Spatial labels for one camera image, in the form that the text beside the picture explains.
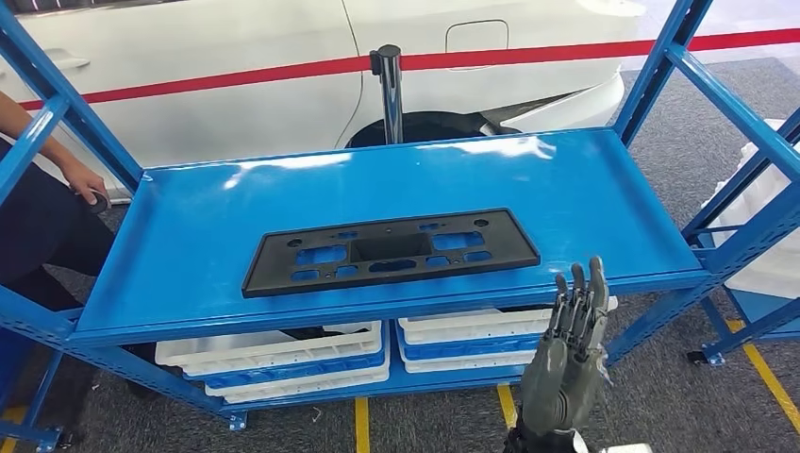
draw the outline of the blue metal shelf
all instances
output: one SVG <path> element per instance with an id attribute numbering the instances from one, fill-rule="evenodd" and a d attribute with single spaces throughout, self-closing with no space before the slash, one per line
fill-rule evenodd
<path id="1" fill-rule="evenodd" d="M 745 316 L 746 324 L 752 324 L 794 301 L 794 299 L 786 297 L 725 289 L 731 302 L 736 306 L 739 313 Z M 800 337 L 800 319 L 795 319 L 772 332 L 765 333 L 760 338 L 764 340 L 777 340 L 781 338 L 797 337 Z"/>
<path id="2" fill-rule="evenodd" d="M 0 287 L 0 327 L 131 379 L 244 428 L 246 411 L 355 395 L 436 391 L 515 381 L 522 366 L 408 374 L 392 350 L 387 382 L 333 393 L 224 405 L 187 380 L 126 352 L 133 344 L 288 327 L 510 307 L 553 300 L 554 275 L 599 255 L 612 294 L 665 292 L 607 347 L 613 364 L 800 227 L 800 109 L 777 132 L 687 52 L 712 0 L 675 0 L 613 127 L 143 171 L 0 3 L 0 51 L 44 109 L 0 160 L 0 202 L 60 119 L 134 193 L 110 256 L 73 322 Z M 627 152 L 674 69 L 756 146 L 752 163 L 682 234 Z M 792 182 L 719 247 L 698 235 L 766 166 Z M 243 276 L 264 233 L 506 208 L 542 255 L 538 266 L 391 285 L 243 299 Z M 763 301 L 738 303 L 755 317 Z M 706 349 L 724 352 L 775 330 L 800 299 Z M 715 326 L 724 326 L 719 314 Z"/>
<path id="3" fill-rule="evenodd" d="M 492 208 L 514 213 L 541 265 L 242 298 L 264 233 Z M 708 278 L 610 128 L 148 169 L 70 341 L 143 343 L 549 302 L 555 273 L 594 255 L 613 294 Z"/>
<path id="4" fill-rule="evenodd" d="M 357 396 L 437 392 L 442 390 L 483 387 L 499 383 L 516 383 L 519 382 L 520 376 L 525 370 L 524 365 L 513 365 L 432 373 L 408 373 L 403 366 L 403 360 L 400 358 L 400 350 L 397 348 L 397 339 L 394 329 L 395 327 L 392 326 L 392 334 L 390 336 L 392 343 L 392 363 L 389 369 L 389 379 L 384 382 L 344 387 L 337 390 L 312 392 L 284 398 L 224 404 L 223 411 L 250 411 L 254 409 L 293 406 L 310 402 L 335 401 Z"/>
<path id="5" fill-rule="evenodd" d="M 0 413 L 6 407 L 33 344 L 26 337 L 0 327 Z"/>

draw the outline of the dark pants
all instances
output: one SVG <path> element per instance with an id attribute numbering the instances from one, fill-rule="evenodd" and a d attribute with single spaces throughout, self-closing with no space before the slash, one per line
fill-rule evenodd
<path id="1" fill-rule="evenodd" d="M 114 233 L 106 224 L 96 215 L 82 210 L 67 237 L 47 264 L 97 277 L 113 242 Z M 5 286 L 49 310 L 67 310 L 82 306 L 41 266 Z"/>

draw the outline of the robotic hand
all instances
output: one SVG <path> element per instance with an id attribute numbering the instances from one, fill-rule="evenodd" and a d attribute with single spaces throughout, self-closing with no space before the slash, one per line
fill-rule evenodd
<path id="1" fill-rule="evenodd" d="M 590 280 L 573 264 L 573 290 L 556 275 L 558 294 L 550 327 L 536 356 L 523 373 L 522 406 L 516 428 L 506 440 L 507 453 L 578 453 L 574 428 L 586 423 L 606 373 L 601 342 L 606 330 L 608 285 L 603 263 L 589 261 Z"/>

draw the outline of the red barrier tape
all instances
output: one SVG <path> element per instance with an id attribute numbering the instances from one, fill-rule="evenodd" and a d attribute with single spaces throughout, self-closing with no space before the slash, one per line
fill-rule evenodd
<path id="1" fill-rule="evenodd" d="M 698 36 L 692 40 L 689 49 L 692 51 L 719 50 L 755 45 L 786 44 L 791 42 L 800 42 L 800 28 Z M 498 64 L 634 57 L 647 55 L 654 43 L 654 40 L 601 42 L 594 44 L 530 47 L 524 49 L 405 55 L 400 59 L 400 66 L 404 71 L 421 71 L 426 69 L 492 66 Z M 329 59 L 314 61 L 312 63 L 292 64 L 217 76 L 209 75 L 206 77 L 189 78 L 173 82 L 154 83 L 152 85 L 121 88 L 105 92 L 90 92 L 83 94 L 83 98 L 86 102 L 93 104 L 97 102 L 160 96 L 177 92 L 196 92 L 214 88 L 236 87 L 292 78 L 356 73 L 359 71 L 368 71 L 369 69 L 370 61 L 367 57 Z M 23 102 L 22 105 L 28 110 L 37 110 L 42 108 L 42 101 L 27 101 Z"/>

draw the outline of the blue shelf frame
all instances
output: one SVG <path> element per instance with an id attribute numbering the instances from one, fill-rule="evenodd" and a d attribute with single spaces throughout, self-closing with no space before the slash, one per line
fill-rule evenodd
<path id="1" fill-rule="evenodd" d="M 643 289 L 672 291 L 662 296 L 644 316 L 608 344 L 610 363 L 621 359 L 636 345 L 647 340 L 688 307 L 704 300 L 712 289 L 720 286 L 727 278 L 757 258 L 771 245 L 780 241 L 800 224 L 800 207 L 797 203 L 797 200 L 800 199 L 800 183 L 797 181 L 800 176 L 800 157 L 791 147 L 791 143 L 796 143 L 800 137 L 800 110 L 780 131 L 773 131 L 735 93 L 728 90 L 687 51 L 686 46 L 700 25 L 711 1 L 677 0 L 675 2 L 675 7 L 625 102 L 616 124 L 609 130 L 616 134 L 620 143 L 625 147 L 630 146 L 670 74 L 677 68 L 755 143 L 759 150 L 751 162 L 738 172 L 682 231 L 687 246 L 695 247 L 693 254 L 702 264 L 703 272 L 698 272 L 692 278 L 686 279 L 683 282 L 685 285 L 681 285 L 682 289 L 677 289 L 675 285 L 661 288 L 657 281 L 644 278 L 642 284 L 636 287 L 640 291 Z M 44 107 L 27 127 L 21 140 L 0 161 L 0 202 L 6 198 L 24 168 L 38 152 L 42 142 L 58 121 L 63 121 L 136 196 L 142 180 L 142 168 L 114 138 L 113 134 L 82 100 L 75 88 L 61 75 L 5 6 L 0 6 L 0 30 L 2 30 L 0 51 L 3 56 L 34 92 L 44 100 Z M 724 244 L 719 247 L 701 246 L 698 243 L 698 235 L 711 231 L 708 228 L 711 220 L 769 164 L 774 164 L 789 177 L 791 180 L 789 187 L 752 220 L 744 225 L 736 226 L 735 234 Z M 550 290 L 547 288 L 540 289 L 539 296 L 545 297 L 550 294 L 548 291 Z M 514 303 L 517 302 L 521 305 L 527 301 L 520 297 Z M 221 398 L 205 395 L 185 379 L 173 376 L 155 365 L 127 353 L 117 345 L 71 341 L 76 328 L 74 320 L 44 309 L 3 287 L 0 287 L 0 327 L 25 335 L 61 353 L 92 363 L 123 378 L 136 381 L 201 411 L 214 414 L 225 419 L 231 429 L 245 427 L 247 411 L 279 404 L 276 401 L 261 401 L 227 405 Z M 761 333 L 759 328 L 754 329 L 753 332 Z M 394 372 L 398 366 L 401 365 L 396 361 L 392 365 L 392 371 Z M 406 377 L 397 371 L 397 379 L 391 378 L 387 383 L 373 384 L 374 387 L 371 388 L 351 390 L 362 392 L 362 394 L 446 390 L 513 381 L 521 372 L 522 367 L 513 369 L 504 367 L 503 370 L 481 373 L 444 372 Z M 293 403 L 353 395 L 355 393 L 342 391 L 331 395 L 312 395 L 309 399 L 296 400 Z"/>
<path id="2" fill-rule="evenodd" d="M 0 369 L 0 413 L 3 413 L 7 407 L 8 398 L 11 396 L 19 375 L 23 372 L 33 345 L 34 342 L 30 339 L 0 327 L 0 359 L 3 360 L 3 367 Z M 37 428 L 36 422 L 62 357 L 63 353 L 53 351 L 42 380 L 40 380 L 39 388 L 34 393 L 33 400 L 29 403 L 22 421 L 14 423 L 0 420 L 0 440 L 10 438 L 30 442 L 37 446 L 37 451 L 41 452 L 56 449 L 62 428 Z"/>

